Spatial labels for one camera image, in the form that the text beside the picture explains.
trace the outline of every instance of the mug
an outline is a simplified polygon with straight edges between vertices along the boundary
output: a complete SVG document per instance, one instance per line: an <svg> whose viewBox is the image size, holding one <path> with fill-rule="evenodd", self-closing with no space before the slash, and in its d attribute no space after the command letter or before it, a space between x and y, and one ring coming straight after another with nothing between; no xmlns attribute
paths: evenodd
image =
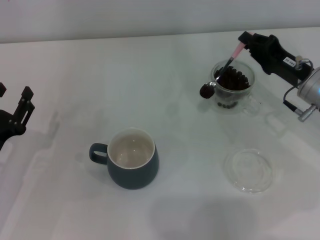
<svg viewBox="0 0 320 240"><path fill-rule="evenodd" d="M147 186L159 169L155 142L146 131L134 127L115 134L108 145L92 144L89 157L95 163L107 165L112 180L125 189Z"/></svg>

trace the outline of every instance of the glass cup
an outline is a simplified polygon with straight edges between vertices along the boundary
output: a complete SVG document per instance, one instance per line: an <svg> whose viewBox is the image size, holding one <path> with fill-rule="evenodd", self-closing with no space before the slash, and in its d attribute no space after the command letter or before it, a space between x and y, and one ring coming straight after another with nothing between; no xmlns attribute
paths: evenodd
<svg viewBox="0 0 320 240"><path fill-rule="evenodd" d="M216 81L216 71L223 68L227 61L228 60L218 62L213 67L209 76L210 82ZM218 80L214 88L213 99L216 105L222 109L243 109L250 102L250 93L256 82L255 73L251 67L241 61L234 60L229 66L232 66L237 72L242 72L242 74L247 77L250 86L244 90L229 90L221 86Z"/></svg>

